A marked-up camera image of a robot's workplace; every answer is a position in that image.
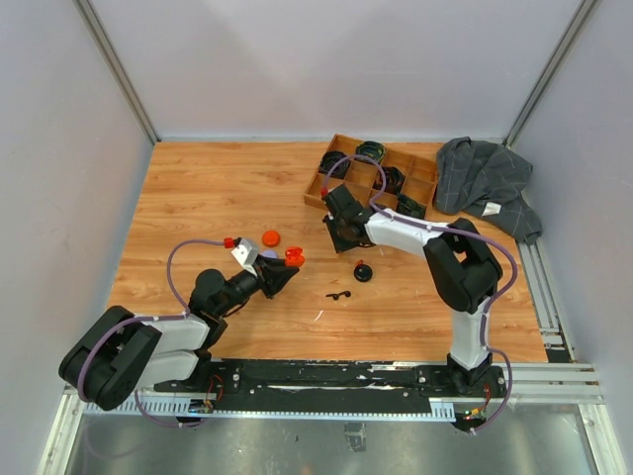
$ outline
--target wood grain surface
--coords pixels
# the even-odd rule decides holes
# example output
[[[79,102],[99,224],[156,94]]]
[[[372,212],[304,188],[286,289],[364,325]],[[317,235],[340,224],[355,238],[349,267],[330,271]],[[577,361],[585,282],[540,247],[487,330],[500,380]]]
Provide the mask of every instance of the wood grain surface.
[[[393,147],[434,157],[440,143]],[[212,353],[241,358],[327,358],[442,361],[451,343],[448,307],[435,292],[426,263],[384,246],[334,252],[321,222],[323,211],[306,206],[303,193],[326,143],[159,143],[154,151],[110,305],[136,313],[170,314],[182,309],[167,285],[167,255],[188,238],[252,238],[261,244],[277,230],[277,250],[298,245],[306,263],[273,300],[253,296],[227,319],[228,329]],[[456,217],[431,211],[431,221]],[[480,233],[511,249],[511,237],[473,219]],[[504,282],[510,273],[507,261]],[[374,269],[368,283],[354,280],[363,259]],[[185,300],[196,276],[217,268],[225,278],[240,270],[223,247],[193,244],[174,258],[173,277]],[[330,292],[350,290],[334,302]],[[522,273],[494,306],[491,343],[513,361],[546,361],[545,350]]]

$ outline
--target gray plaid fabric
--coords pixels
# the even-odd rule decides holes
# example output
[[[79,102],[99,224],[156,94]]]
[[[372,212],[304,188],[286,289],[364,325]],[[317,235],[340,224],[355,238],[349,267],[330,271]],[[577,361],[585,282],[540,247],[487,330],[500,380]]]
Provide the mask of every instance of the gray plaid fabric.
[[[532,173],[525,158],[498,143],[462,137],[437,152],[437,169],[437,210],[450,215],[464,210],[528,244],[543,233],[538,216],[521,197]],[[482,216],[489,202],[500,204],[500,211]]]

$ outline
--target black small object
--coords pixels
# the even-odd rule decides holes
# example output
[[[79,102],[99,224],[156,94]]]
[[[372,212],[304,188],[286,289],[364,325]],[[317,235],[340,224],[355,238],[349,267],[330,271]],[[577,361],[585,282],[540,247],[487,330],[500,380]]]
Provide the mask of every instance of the black small object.
[[[325,153],[323,158],[320,160],[320,165],[318,166],[318,172],[322,174],[326,174],[331,170],[332,166],[336,164],[338,160],[343,158],[345,153],[339,150],[332,150]],[[349,160],[343,161],[338,167],[332,172],[332,178],[343,179],[345,177],[345,173],[347,173],[347,168],[349,168]]]
[[[405,184],[405,175],[394,166],[384,166],[385,176],[387,177],[387,186],[385,187],[385,193],[391,193],[397,195],[403,189]],[[376,174],[376,180],[374,181],[374,189],[380,190],[383,186],[383,177],[380,173]]]
[[[354,277],[359,282],[368,282],[371,280],[373,275],[374,271],[372,268],[369,265],[364,264],[362,260],[356,264],[356,267],[354,267]]]
[[[334,300],[338,300],[338,298],[339,298],[341,295],[344,295],[345,297],[351,297],[351,296],[352,296],[352,293],[351,293],[349,290],[344,290],[344,291],[339,292],[339,293],[337,293],[337,294],[327,294],[327,295],[325,295],[325,297],[331,297],[331,298],[332,298],[332,299],[334,299]]]
[[[387,153],[387,149],[385,148],[384,145],[382,145],[379,142],[366,141],[366,142],[362,142],[360,145],[356,147],[357,155],[368,156],[374,159],[375,161],[377,161],[378,164],[380,164],[383,161],[383,158],[385,157],[386,153]],[[362,157],[357,157],[356,159],[358,161],[370,163],[369,160],[364,160]]]

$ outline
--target orange cap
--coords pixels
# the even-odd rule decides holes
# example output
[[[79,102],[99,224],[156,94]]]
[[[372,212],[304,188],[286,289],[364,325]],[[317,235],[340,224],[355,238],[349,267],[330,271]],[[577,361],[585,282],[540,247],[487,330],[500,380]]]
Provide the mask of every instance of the orange cap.
[[[276,231],[269,230],[261,237],[261,241],[268,247],[276,247],[281,242],[281,236]]]
[[[304,250],[295,245],[291,245],[286,249],[286,265],[292,267],[301,267],[306,262],[306,258],[303,257]]]

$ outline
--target purple cable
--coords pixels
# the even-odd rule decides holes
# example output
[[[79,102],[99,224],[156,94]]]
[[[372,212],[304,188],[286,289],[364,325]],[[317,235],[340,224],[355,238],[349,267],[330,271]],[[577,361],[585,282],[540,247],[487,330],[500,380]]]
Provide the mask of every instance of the purple cable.
[[[450,233],[450,234],[453,234],[453,235],[459,235],[459,236],[464,236],[466,238],[473,238],[473,239],[477,239],[477,240],[483,241],[486,244],[489,244],[489,245],[495,247],[496,249],[498,249],[507,258],[507,260],[510,262],[510,265],[512,267],[512,274],[510,275],[510,279],[507,281],[507,283],[503,287],[498,289],[490,297],[488,302],[485,304],[485,306],[484,306],[484,314],[482,315],[482,325],[481,325],[481,330],[480,330],[480,341],[482,343],[482,346],[485,347],[491,353],[496,353],[496,354],[500,355],[503,358],[503,360],[505,362],[505,365],[507,366],[507,391],[505,392],[505,396],[503,397],[503,401],[501,401],[501,404],[499,405],[499,407],[497,408],[495,413],[492,414],[488,418],[488,420],[485,421],[483,424],[481,424],[479,427],[472,429],[472,432],[478,432],[482,428],[486,428],[487,426],[489,426],[490,423],[492,421],[494,421],[498,417],[498,415],[501,413],[501,411],[503,411],[505,406],[507,406],[507,402],[510,399],[510,394],[512,392],[512,368],[511,368],[511,365],[510,365],[510,360],[507,357],[507,354],[505,354],[505,352],[503,352],[502,350],[500,350],[498,348],[490,347],[488,345],[488,343],[486,342],[486,323],[488,321],[488,314],[490,312],[492,304],[501,295],[503,295],[505,292],[507,292],[507,290],[514,284],[514,282],[516,282],[516,278],[518,277],[518,266],[516,265],[516,261],[514,260],[514,256],[510,253],[509,250],[507,250],[505,247],[503,247],[498,242],[490,239],[489,237],[485,237],[485,236],[479,235],[477,233],[471,233],[469,231],[462,231],[462,230],[455,230],[453,228],[446,228],[446,227],[443,227],[443,226],[433,226],[433,225],[428,226],[428,225],[424,225],[423,223],[420,223],[420,222],[418,222],[416,220],[405,218],[402,215],[396,213],[396,211],[394,211],[394,213],[391,214],[391,213],[388,213],[387,211],[383,210],[382,208],[380,208],[378,205],[376,205],[375,201],[385,192],[385,188],[387,187],[387,176],[385,175],[385,170],[383,170],[383,167],[380,165],[380,163],[378,163],[376,160],[374,160],[373,158],[371,158],[369,156],[353,154],[353,155],[347,155],[347,156],[344,156],[344,157],[340,158],[336,163],[334,163],[334,166],[332,166],[329,169],[329,171],[327,172],[327,174],[325,175],[325,179],[323,180],[323,188],[325,190],[327,189],[327,182],[329,181],[329,178],[331,177],[333,171],[341,163],[343,163],[346,160],[351,160],[351,159],[357,158],[357,157],[362,157],[363,160],[367,160],[370,163],[372,163],[374,166],[376,166],[378,168],[378,172],[381,175],[383,183],[382,183],[382,186],[380,188],[380,191],[378,193],[376,193],[376,195],[369,200],[370,206],[377,213],[380,213],[381,215],[386,216],[386,217],[388,217],[388,218],[390,218],[390,219],[392,219],[394,221],[399,221],[399,222],[404,223],[406,225],[415,226],[417,228],[422,228],[424,230],[436,231],[436,232],[439,232],[439,233]]]

